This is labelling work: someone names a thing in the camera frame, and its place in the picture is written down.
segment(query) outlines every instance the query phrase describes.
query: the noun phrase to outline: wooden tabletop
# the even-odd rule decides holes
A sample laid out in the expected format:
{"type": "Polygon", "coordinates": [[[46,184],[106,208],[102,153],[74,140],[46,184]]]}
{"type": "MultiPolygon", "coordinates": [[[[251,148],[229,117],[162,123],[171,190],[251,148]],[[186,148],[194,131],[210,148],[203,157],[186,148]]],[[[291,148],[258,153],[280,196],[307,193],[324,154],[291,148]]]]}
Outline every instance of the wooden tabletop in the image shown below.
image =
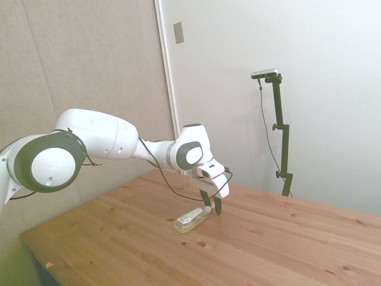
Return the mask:
{"type": "Polygon", "coordinates": [[[221,216],[177,232],[199,206],[153,170],[21,236],[62,285],[381,285],[381,217],[230,186],[221,216]]]}

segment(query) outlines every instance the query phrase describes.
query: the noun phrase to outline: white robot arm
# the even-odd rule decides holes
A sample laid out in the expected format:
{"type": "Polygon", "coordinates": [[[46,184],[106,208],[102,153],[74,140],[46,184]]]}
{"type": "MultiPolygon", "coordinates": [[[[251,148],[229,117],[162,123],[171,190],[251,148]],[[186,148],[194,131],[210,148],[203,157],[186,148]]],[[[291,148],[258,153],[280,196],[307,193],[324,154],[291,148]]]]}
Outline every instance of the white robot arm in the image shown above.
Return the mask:
{"type": "Polygon", "coordinates": [[[31,135],[0,151],[0,215],[8,200],[22,187],[34,192],[55,192],[77,177],[87,156],[110,160],[131,157],[163,169],[190,170],[192,185],[210,205],[213,195],[221,213],[221,198],[229,194],[226,168],[211,154],[203,125],[186,125],[175,141],[144,141],[136,128],[118,117],[97,111],[70,109],[50,134],[31,135]]]}

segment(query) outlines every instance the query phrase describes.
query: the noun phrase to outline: bottle label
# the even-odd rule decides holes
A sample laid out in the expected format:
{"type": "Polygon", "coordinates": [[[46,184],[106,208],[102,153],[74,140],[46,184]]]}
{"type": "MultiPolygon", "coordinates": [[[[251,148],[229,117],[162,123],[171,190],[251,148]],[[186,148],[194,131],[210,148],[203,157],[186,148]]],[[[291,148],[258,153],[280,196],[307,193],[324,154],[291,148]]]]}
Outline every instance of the bottle label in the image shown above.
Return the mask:
{"type": "Polygon", "coordinates": [[[190,213],[184,214],[183,216],[179,217],[177,221],[181,222],[182,224],[186,224],[190,222],[192,219],[194,219],[197,215],[202,213],[202,209],[197,208],[195,210],[192,210],[190,213]]]}

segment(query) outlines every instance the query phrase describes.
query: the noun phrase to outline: beige wall panel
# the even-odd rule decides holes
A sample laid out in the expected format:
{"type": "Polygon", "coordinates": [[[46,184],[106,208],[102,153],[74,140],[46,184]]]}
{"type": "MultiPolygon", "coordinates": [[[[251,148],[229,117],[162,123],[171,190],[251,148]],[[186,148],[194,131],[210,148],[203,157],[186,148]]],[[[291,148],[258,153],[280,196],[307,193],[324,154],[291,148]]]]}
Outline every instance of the beige wall panel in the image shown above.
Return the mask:
{"type": "MultiPolygon", "coordinates": [[[[23,4],[1,1],[0,149],[22,136],[49,133],[56,120],[23,4]]],[[[0,285],[39,285],[19,233],[78,204],[75,184],[55,194],[8,202],[0,217],[0,285]]]]}
{"type": "MultiPolygon", "coordinates": [[[[148,140],[174,139],[153,0],[29,1],[27,18],[54,109],[101,111],[148,140]]],[[[76,184],[82,202],[149,170],[145,161],[93,158],[76,184]]]]}

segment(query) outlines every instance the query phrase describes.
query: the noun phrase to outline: white wall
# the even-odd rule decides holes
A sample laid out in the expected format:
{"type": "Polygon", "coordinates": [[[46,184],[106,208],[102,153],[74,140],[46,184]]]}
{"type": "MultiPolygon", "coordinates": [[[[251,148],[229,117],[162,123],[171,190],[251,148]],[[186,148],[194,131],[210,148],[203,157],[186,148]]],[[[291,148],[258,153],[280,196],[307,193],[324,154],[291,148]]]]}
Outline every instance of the white wall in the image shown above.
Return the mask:
{"type": "MultiPolygon", "coordinates": [[[[202,123],[233,184],[280,194],[254,71],[277,68],[296,198],[381,215],[379,1],[162,0],[180,125],[202,123]],[[185,42],[174,40],[181,21],[185,42]]],[[[264,86],[268,126],[275,122],[264,86]]],[[[280,161],[282,132],[270,130],[280,161]]]]}

